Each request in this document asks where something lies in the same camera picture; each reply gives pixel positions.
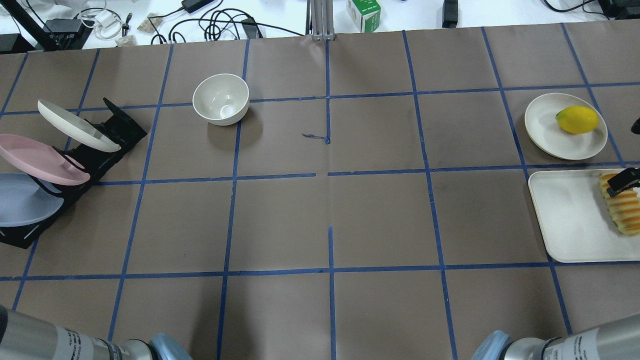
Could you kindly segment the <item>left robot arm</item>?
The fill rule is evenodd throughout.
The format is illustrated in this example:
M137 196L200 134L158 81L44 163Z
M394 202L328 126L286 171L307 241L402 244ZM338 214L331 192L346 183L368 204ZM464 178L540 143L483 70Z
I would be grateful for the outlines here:
M158 333L149 342L120 344L0 307L2 360L190 360L172 337Z

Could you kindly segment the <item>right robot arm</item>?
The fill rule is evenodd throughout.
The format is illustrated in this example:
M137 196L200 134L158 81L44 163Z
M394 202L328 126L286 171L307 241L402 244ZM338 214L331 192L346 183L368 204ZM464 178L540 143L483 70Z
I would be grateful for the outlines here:
M538 171L528 180L542 241L562 264L638 262L639 169ZM565 337L494 331L474 360L637 360L637 314Z

